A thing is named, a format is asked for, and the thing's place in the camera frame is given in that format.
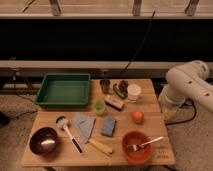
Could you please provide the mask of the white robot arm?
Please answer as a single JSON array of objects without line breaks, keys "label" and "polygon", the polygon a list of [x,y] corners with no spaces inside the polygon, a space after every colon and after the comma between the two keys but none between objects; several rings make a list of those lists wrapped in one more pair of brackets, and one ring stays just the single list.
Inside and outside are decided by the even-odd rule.
[{"label": "white robot arm", "polygon": [[170,120],[187,98],[213,112],[213,85],[206,82],[208,76],[209,68],[200,60],[171,68],[158,97],[163,119]]}]

